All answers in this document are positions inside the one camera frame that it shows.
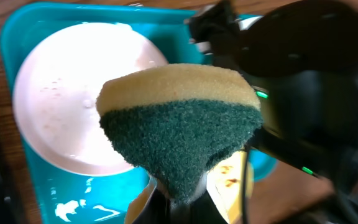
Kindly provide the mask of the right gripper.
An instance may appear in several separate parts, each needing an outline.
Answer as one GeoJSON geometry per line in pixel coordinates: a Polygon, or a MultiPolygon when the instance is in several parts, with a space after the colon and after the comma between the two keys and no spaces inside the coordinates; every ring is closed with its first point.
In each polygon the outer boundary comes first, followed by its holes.
{"type": "Polygon", "coordinates": [[[230,0],[199,9],[185,19],[190,31],[190,42],[198,50],[211,56],[212,65],[235,65],[235,54],[240,50],[239,18],[230,0]]]}

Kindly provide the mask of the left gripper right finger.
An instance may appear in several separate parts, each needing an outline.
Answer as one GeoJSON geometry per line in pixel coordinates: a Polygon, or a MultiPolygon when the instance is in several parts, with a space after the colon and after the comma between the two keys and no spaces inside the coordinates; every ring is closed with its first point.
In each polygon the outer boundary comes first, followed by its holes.
{"type": "Polygon", "coordinates": [[[227,224],[207,191],[192,202],[190,208],[191,224],[227,224]]]}

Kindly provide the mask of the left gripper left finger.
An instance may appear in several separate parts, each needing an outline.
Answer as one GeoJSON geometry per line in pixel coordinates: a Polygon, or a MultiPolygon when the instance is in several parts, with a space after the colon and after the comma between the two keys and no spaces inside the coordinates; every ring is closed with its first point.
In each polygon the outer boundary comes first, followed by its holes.
{"type": "Polygon", "coordinates": [[[169,224],[170,200],[159,189],[154,188],[145,207],[132,224],[169,224]]]}

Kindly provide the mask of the yellow-green plate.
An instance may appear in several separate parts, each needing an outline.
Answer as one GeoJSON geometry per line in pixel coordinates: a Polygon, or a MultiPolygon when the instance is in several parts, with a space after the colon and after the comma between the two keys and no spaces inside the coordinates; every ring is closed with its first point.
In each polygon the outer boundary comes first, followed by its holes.
{"type": "MultiPolygon", "coordinates": [[[[233,153],[211,169],[203,179],[214,207],[225,223],[236,223],[242,216],[241,192],[246,157],[247,153],[244,151],[233,153]]],[[[153,190],[161,188],[160,181],[151,177],[145,189],[129,204],[124,223],[133,223],[144,210],[153,190]]]]}

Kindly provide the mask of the green yellow sponge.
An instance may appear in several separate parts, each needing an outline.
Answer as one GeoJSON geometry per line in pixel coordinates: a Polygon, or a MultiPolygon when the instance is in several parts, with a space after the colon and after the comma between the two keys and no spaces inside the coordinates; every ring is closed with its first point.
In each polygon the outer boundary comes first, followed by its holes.
{"type": "Polygon", "coordinates": [[[260,101],[240,73],[176,63],[107,81],[100,127],[115,151],[158,179],[177,202],[262,126],[260,101]]]}

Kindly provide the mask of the white plate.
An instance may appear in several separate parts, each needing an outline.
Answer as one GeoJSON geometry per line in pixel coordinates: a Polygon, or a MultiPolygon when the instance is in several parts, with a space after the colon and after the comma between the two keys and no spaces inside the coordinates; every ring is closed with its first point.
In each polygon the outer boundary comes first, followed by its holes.
{"type": "Polygon", "coordinates": [[[99,125],[96,99],[105,82],[165,65],[149,39],[127,24],[84,23],[41,41],[26,57],[13,92],[15,121],[31,149],[81,175],[131,169],[99,125]]]}

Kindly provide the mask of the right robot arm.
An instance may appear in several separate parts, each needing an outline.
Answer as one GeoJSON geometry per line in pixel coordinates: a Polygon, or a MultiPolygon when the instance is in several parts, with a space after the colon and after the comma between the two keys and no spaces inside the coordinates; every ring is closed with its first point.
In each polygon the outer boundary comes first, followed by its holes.
{"type": "Polygon", "coordinates": [[[238,71],[261,103],[250,145],[334,186],[346,223],[358,223],[358,10],[297,1],[241,27],[230,1],[185,20],[200,51],[238,71]]]}

